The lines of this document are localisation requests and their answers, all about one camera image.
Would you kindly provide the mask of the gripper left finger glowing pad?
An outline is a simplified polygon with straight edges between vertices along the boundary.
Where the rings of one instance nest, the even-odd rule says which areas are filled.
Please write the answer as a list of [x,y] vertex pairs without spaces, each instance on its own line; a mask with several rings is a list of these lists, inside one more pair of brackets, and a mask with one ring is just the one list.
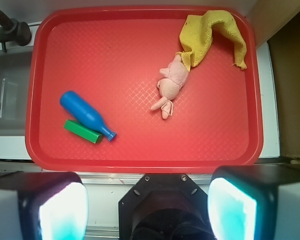
[[75,172],[0,172],[0,240],[82,240],[88,213]]

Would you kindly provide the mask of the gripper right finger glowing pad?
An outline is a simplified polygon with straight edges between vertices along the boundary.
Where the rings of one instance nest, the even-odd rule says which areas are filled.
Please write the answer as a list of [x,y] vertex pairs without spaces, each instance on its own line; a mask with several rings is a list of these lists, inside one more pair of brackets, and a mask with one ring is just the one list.
[[220,166],[207,209],[218,240],[300,240],[300,164]]

